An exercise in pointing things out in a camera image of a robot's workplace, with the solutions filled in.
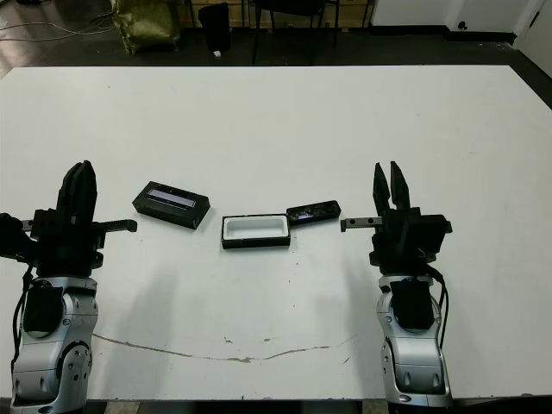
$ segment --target green bag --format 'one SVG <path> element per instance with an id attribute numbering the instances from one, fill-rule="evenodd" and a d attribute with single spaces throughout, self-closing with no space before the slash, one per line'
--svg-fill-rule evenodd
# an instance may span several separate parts
<path id="1" fill-rule="evenodd" d="M 115 0 L 113 20 L 121 31 L 127 53 L 172 44 L 180 37 L 176 4 L 167 0 Z"/>

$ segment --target white cable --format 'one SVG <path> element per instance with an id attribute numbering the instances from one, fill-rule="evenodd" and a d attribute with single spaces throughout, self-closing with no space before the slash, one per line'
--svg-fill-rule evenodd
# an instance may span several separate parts
<path id="1" fill-rule="evenodd" d="M 62 28 L 61 26 L 58 26 L 57 24 L 51 23 L 51 22 L 31 22 L 31 23 L 14 24 L 12 26 L 0 28 L 0 30 L 7 30 L 9 28 L 19 28 L 21 26 L 47 25 L 47 26 L 53 26 L 55 28 L 58 28 L 59 30 L 63 30 L 64 32 L 67 32 L 69 34 L 65 36 L 50 37 L 50 38 L 44 38 L 44 39 L 9 38 L 9 39 L 0 39 L 0 41 L 60 41 L 62 39 L 67 39 L 68 37 L 72 37 L 74 35 L 81 35 L 81 36 L 99 35 L 101 33 L 109 32 L 113 30 L 113 28 L 107 28 L 105 30 L 99 30 L 96 32 L 89 32 L 88 30 L 91 30 L 93 28 L 101 28 L 101 25 L 102 23 L 105 22 L 105 20 L 107 20 L 107 18 L 103 19 L 101 22 L 99 22 L 98 24 L 95 24 L 94 26 L 90 26 L 89 28 L 83 28 L 82 30 L 79 30 L 79 31 L 70 30 L 69 28 Z"/>

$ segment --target cable on floor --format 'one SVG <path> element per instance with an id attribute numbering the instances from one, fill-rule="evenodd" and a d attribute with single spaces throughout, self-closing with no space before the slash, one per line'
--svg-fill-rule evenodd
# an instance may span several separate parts
<path id="1" fill-rule="evenodd" d="M 113 30 L 113 27 L 111 28 L 106 28 L 106 27 L 103 27 L 102 25 L 110 19 L 110 16 L 109 15 L 106 15 L 106 16 L 99 16 L 99 17 L 103 17 L 103 19 L 101 21 L 99 21 L 98 23 L 94 24 L 93 26 L 90 26 L 88 28 L 83 28 L 82 30 L 70 30 L 69 28 L 63 28 L 55 23 L 51 23 L 51 22 L 30 22 L 30 23 L 20 23 L 20 24 L 14 24 L 12 26 L 7 26 L 5 28 L 0 28 L 0 31 L 1 30 L 8 30 L 8 29 L 11 29 L 11 28 L 20 28 L 20 27 L 23 27 L 23 26 L 37 26 L 37 25 L 42 25 L 42 26 L 52 26 L 54 28 L 57 28 L 59 30 L 63 30 L 64 32 L 67 32 L 68 34 L 64 35 L 64 36 L 58 36 L 58 37 L 48 37 L 48 38 L 42 38 L 42 39 L 29 39 L 29 38 L 16 38 L 16 37 L 10 37 L 10 38 L 7 38 L 7 39 L 0 39 L 0 41 L 60 41 L 62 39 L 67 39 L 69 37 L 73 37 L 75 35 L 81 35 L 81 36 L 86 36 L 86 35 L 99 35 L 101 33 L 106 33 L 106 32 L 109 32 L 111 30 Z M 95 32 L 90 32 L 89 30 L 92 30 L 94 28 L 100 28 L 101 30 L 97 30 Z"/>

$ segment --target display screen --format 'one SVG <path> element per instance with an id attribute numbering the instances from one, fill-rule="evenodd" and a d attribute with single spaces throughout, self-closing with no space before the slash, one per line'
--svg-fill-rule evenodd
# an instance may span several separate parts
<path id="1" fill-rule="evenodd" d="M 159 190 L 150 190 L 147 192 L 147 198 L 160 203 L 169 204 L 174 207 L 179 207 L 180 209 L 191 209 L 196 205 L 196 202 L 190 200 L 189 198 L 184 198 L 180 196 L 175 196 L 174 194 L 169 194 L 168 192 L 163 192 Z"/>

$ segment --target scratch mark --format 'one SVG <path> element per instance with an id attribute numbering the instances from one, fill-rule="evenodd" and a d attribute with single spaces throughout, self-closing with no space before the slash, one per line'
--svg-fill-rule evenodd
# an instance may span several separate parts
<path id="1" fill-rule="evenodd" d="M 280 356 L 289 355 L 289 354 L 298 354 L 298 353 L 307 352 L 307 351 L 314 351 L 316 349 L 339 348 L 344 343 L 352 341 L 353 339 L 355 339 L 357 336 L 359 336 L 362 333 L 363 332 L 359 332 L 358 334 L 355 334 L 355 335 L 347 338 L 345 341 L 342 341 L 342 342 L 338 343 L 334 347 L 331 347 L 329 345 L 322 345 L 322 346 L 310 347 L 310 348 L 290 349 L 289 351 L 279 352 L 277 354 L 266 356 L 264 358 L 254 358 L 254 357 L 251 357 L 251 356 L 246 356 L 244 358 L 238 358 L 238 357 L 216 358 L 214 356 L 192 355 L 192 354 L 185 354 L 185 353 L 182 353 L 182 352 L 169 351 L 167 349 L 146 347 L 144 345 L 137 345 L 135 343 L 126 342 L 126 341 L 118 341 L 117 339 L 111 339 L 111 338 L 108 338 L 108 337 L 105 337 L 105 336 L 101 336 L 99 334 L 92 334 L 92 336 L 95 336 L 96 338 L 101 339 L 101 340 L 106 341 L 106 342 L 115 343 L 116 345 L 123 345 L 125 347 L 142 349 L 142 350 L 145 350 L 145 351 L 159 352 L 161 354 L 176 355 L 176 356 L 181 356 L 183 358 L 195 358 L 195 359 L 198 359 L 198 360 L 210 360 L 210 361 L 229 361 L 229 362 L 240 362 L 242 364 L 249 364 L 252 361 L 270 361 L 270 360 L 273 360 L 274 358 L 279 358 Z"/>

